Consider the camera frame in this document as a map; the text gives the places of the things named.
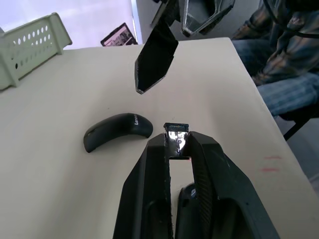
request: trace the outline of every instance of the plastic crate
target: plastic crate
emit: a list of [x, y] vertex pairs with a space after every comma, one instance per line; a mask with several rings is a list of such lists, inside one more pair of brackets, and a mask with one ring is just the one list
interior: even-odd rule
[[0, 90], [17, 87], [20, 78], [71, 44], [57, 13], [0, 33]]

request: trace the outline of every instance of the wall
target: wall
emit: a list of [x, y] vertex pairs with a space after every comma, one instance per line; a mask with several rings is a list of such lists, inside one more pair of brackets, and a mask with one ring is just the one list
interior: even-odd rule
[[69, 49], [101, 46], [123, 22], [134, 34], [131, 0], [9, 0], [1, 4], [0, 26], [8, 31], [52, 12], [60, 15], [73, 41]]
[[[159, 8], [159, 3], [153, 0], [136, 0], [139, 12], [140, 26], [143, 43], [146, 42], [152, 29], [151, 22]], [[192, 39], [206, 39], [214, 37], [231, 37], [234, 31], [239, 28], [245, 20], [258, 8], [260, 0], [236, 0], [234, 8], [226, 15], [222, 21], [206, 36], [197, 35]], [[180, 32], [180, 23], [175, 21], [171, 27], [177, 40], [189, 40]]]

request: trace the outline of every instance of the small black object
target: small black object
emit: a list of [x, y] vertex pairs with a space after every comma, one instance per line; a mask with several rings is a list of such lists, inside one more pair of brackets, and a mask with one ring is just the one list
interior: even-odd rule
[[132, 113], [119, 114], [90, 127], [84, 135], [83, 142], [85, 150], [90, 153], [117, 137], [137, 134], [148, 138], [152, 132], [153, 125], [146, 118]]
[[175, 239], [202, 239], [199, 200], [194, 184], [179, 193]]

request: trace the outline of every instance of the table surface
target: table surface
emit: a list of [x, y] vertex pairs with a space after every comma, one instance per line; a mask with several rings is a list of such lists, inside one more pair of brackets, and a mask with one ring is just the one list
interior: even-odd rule
[[[134, 81], [141, 48], [65, 51], [0, 93], [1, 238], [112, 238], [122, 185], [147, 139], [121, 137], [91, 154], [82, 140], [91, 125], [126, 112], [148, 118], [152, 137], [165, 122], [213, 137], [282, 239], [319, 235], [318, 198], [231, 41], [180, 42], [167, 76], [144, 95]], [[172, 161], [170, 174], [176, 207], [193, 181], [190, 162]]]

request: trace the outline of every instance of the computer mouse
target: computer mouse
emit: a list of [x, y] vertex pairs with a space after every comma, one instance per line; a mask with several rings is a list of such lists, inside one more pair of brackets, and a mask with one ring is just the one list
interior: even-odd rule
[[102, 144], [129, 134], [146, 138], [153, 132], [152, 123], [143, 116], [126, 113], [109, 117], [90, 127], [83, 138], [85, 150], [90, 153]]

